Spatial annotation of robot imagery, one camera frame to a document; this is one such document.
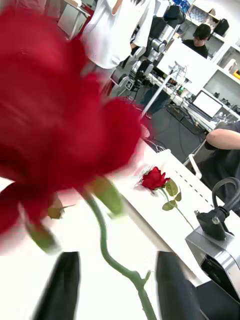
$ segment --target gray t-shirt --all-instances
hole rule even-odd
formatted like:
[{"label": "gray t-shirt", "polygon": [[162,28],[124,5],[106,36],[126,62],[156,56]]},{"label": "gray t-shirt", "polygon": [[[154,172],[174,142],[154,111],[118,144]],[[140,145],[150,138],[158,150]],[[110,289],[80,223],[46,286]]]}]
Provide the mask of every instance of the gray t-shirt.
[{"label": "gray t-shirt", "polygon": [[[227,124],[222,129],[240,133],[240,121]],[[216,149],[207,142],[205,147],[209,150],[215,150],[207,160],[199,164],[199,169],[202,173],[202,182],[209,189],[212,190],[217,182],[225,178],[235,177],[240,180],[240,150]],[[234,194],[235,186],[232,183],[223,185],[217,193],[218,197],[225,203],[227,203]],[[240,199],[239,204],[234,208],[234,211],[238,210],[240,213]]]}]

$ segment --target monitor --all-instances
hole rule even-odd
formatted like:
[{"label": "monitor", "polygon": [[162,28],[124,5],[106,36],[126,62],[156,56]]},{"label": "monitor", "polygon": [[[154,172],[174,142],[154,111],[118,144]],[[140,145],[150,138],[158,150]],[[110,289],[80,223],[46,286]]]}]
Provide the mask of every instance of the monitor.
[{"label": "monitor", "polygon": [[185,71],[176,72],[172,78],[182,85],[186,79],[184,87],[195,96],[218,70],[216,64],[184,45],[180,39],[173,41],[156,67],[168,75],[176,62],[185,67]]},{"label": "monitor", "polygon": [[213,99],[204,91],[199,92],[192,104],[210,118],[213,118],[223,107],[222,103]]}]

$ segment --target white panel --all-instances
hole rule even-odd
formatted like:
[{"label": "white panel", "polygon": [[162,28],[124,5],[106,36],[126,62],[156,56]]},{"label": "white panel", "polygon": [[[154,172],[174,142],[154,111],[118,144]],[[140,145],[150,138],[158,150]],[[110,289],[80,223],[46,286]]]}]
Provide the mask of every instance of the white panel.
[{"label": "white panel", "polygon": [[169,74],[171,67],[175,62],[186,67],[185,73],[178,72],[172,76],[177,83],[184,82],[184,76],[189,80],[184,87],[192,94],[197,95],[199,91],[206,85],[209,79],[217,71],[217,66],[200,54],[184,45],[179,39],[174,40],[168,51],[164,54],[157,68],[165,74]]}]

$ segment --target white dress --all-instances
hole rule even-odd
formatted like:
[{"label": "white dress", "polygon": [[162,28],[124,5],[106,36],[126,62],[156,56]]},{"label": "white dress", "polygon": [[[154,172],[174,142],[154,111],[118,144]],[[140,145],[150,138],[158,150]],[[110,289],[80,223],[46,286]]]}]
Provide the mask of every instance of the white dress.
[{"label": "white dress", "polygon": [[112,10],[117,0],[98,0],[94,15],[83,36],[87,55],[97,66],[114,69],[131,53],[130,40],[137,25],[140,29],[134,43],[146,47],[154,16],[155,0],[142,0],[135,4],[123,0],[115,15]]}]

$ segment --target laptop screen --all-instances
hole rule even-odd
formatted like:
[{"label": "laptop screen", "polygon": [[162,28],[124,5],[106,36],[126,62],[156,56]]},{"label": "laptop screen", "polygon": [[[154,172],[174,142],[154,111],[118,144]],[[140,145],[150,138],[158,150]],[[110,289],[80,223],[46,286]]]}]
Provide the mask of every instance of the laptop screen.
[{"label": "laptop screen", "polygon": [[223,106],[203,91],[199,92],[192,104],[211,118],[213,118]]}]

